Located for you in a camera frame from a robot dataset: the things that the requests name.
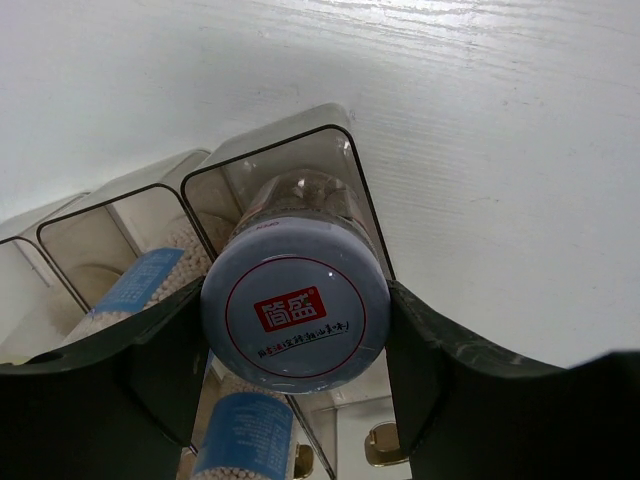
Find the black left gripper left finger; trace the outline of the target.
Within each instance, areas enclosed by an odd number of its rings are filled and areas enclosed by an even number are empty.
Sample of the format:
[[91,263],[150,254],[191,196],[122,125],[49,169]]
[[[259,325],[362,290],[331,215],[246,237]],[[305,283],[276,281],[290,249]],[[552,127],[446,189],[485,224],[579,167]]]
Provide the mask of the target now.
[[173,479],[209,346],[196,280],[161,303],[1,367],[4,479]]

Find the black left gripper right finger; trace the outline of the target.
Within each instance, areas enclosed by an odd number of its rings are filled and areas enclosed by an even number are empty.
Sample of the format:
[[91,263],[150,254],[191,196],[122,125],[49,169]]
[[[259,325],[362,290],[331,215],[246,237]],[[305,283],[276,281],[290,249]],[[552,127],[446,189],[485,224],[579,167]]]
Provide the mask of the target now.
[[389,285],[387,366],[416,479],[635,479],[639,355],[560,368],[501,347]]

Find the white blue label shaker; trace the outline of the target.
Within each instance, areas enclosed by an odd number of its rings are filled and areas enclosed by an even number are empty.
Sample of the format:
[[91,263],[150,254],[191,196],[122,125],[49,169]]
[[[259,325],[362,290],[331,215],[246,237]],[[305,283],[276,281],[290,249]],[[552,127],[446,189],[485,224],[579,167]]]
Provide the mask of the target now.
[[214,356],[178,479],[291,479],[296,420],[286,398],[232,374]]

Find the silver lid white shaker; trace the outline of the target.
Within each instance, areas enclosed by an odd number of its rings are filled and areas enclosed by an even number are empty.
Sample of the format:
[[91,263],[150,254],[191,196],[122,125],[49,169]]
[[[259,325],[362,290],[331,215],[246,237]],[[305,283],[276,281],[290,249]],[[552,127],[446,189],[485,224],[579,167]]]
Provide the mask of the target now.
[[175,219],[153,248],[131,265],[62,344],[75,343],[159,304],[205,275],[210,266],[210,258],[189,219]]

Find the orange label jar white lid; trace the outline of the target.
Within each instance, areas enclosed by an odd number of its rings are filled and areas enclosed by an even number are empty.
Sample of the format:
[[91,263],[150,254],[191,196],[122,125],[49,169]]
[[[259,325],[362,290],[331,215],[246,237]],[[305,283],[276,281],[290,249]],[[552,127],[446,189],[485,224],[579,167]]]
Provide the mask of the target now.
[[391,298],[354,190],[299,169],[266,182],[214,261],[200,313],[213,354],[284,394],[338,388],[380,356]]

